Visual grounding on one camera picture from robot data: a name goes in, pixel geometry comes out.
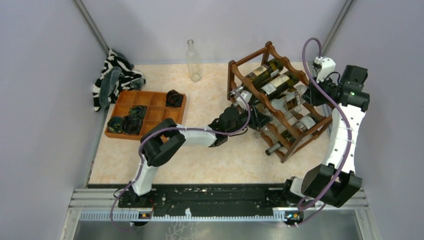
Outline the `brown wooden wine rack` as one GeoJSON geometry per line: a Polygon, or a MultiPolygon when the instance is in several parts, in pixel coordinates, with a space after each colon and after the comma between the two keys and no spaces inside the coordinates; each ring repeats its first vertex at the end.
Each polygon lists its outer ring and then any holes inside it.
{"type": "Polygon", "coordinates": [[[252,128],[268,144],[265,153],[282,163],[328,129],[325,117],[306,102],[306,74],[293,67],[273,43],[228,63],[227,99],[237,110],[252,110],[252,128]]]}

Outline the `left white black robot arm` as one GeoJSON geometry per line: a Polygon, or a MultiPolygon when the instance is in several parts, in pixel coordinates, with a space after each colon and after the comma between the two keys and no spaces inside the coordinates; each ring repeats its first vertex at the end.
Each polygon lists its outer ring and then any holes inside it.
{"type": "Polygon", "coordinates": [[[234,106],[227,107],[219,117],[203,127],[184,126],[171,118],[163,120],[140,140],[139,169],[128,187],[131,202],[138,207],[149,203],[149,192],[159,167],[169,162],[180,148],[219,147],[229,137],[241,134],[244,129],[258,130],[271,120],[270,116],[259,112],[256,107],[239,111],[234,106]]]}

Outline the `clear square spirit bottle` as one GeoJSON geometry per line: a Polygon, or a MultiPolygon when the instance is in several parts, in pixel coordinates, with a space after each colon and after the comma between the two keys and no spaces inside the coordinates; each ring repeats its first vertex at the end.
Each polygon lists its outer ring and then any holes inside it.
{"type": "Polygon", "coordinates": [[[284,96],[271,100],[270,104],[284,115],[297,114],[302,110],[301,105],[304,103],[302,96],[306,90],[305,85],[297,85],[295,88],[289,89],[284,96]]]}

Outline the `slim clear glass bottle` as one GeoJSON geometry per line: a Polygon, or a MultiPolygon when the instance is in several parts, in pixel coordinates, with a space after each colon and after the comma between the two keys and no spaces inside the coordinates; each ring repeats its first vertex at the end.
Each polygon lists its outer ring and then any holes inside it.
{"type": "Polygon", "coordinates": [[[265,131],[263,130],[263,129],[258,129],[258,130],[256,130],[254,133],[253,133],[253,136],[256,138],[256,139],[259,139],[259,138],[261,138],[262,137],[262,135],[265,135],[266,133],[265,133],[265,131]]]}

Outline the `dark green wine bottle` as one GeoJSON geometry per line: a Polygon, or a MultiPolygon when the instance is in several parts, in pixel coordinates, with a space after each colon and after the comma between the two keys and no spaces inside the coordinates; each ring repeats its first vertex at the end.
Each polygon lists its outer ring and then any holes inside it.
{"type": "Polygon", "coordinates": [[[258,89],[263,87],[283,69],[284,65],[276,58],[273,58],[245,75],[244,78],[250,80],[252,85],[258,89]]]}

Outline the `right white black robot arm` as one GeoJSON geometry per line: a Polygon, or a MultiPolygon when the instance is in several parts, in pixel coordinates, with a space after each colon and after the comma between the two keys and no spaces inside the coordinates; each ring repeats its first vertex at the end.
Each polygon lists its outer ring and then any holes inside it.
{"type": "Polygon", "coordinates": [[[321,82],[311,81],[306,101],[334,106],[331,133],[321,164],[304,178],[295,177],[291,186],[282,191],[281,199],[287,206],[296,205],[303,211],[321,201],[340,208],[362,187],[362,178],[356,176],[355,148],[370,103],[369,93],[363,91],[367,78],[368,69],[347,65],[337,83],[329,75],[321,82]]]}

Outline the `dark wine bottle black cap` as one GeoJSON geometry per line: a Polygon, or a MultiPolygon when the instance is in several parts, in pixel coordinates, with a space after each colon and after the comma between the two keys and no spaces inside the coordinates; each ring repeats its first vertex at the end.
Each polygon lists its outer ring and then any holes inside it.
{"type": "Polygon", "coordinates": [[[296,85],[300,79],[292,72],[287,71],[274,78],[264,86],[259,88],[259,92],[264,94],[269,101],[281,96],[285,91],[296,85]]]}

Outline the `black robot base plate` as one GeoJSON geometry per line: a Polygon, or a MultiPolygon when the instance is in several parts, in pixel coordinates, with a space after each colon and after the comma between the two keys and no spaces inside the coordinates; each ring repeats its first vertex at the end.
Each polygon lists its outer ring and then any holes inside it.
{"type": "Polygon", "coordinates": [[[290,183],[154,184],[141,196],[129,189],[119,208],[154,208],[155,217],[181,217],[189,209],[194,217],[266,217],[273,208],[296,208],[301,197],[290,183]]]}

